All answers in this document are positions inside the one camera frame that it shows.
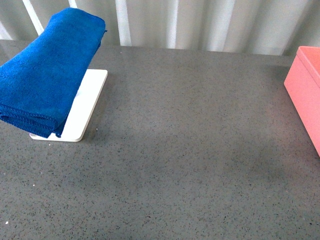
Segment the white tray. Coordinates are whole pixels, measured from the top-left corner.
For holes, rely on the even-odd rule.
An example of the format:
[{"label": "white tray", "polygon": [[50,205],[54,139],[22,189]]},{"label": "white tray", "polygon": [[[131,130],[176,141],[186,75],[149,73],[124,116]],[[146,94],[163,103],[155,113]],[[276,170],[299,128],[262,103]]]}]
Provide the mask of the white tray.
[{"label": "white tray", "polygon": [[107,70],[88,69],[66,120],[61,138],[52,133],[48,138],[30,133],[35,140],[79,142],[85,134],[90,117],[95,109],[101,90],[107,79]]}]

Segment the speckled gray surface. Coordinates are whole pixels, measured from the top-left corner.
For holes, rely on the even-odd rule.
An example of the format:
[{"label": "speckled gray surface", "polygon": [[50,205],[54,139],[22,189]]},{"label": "speckled gray surface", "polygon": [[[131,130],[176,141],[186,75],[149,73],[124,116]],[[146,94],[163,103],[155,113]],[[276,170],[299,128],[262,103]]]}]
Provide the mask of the speckled gray surface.
[{"label": "speckled gray surface", "polygon": [[[0,63],[26,45],[0,41]],[[0,239],[320,239],[292,60],[101,47],[90,67],[109,75],[81,142],[0,122]]]}]

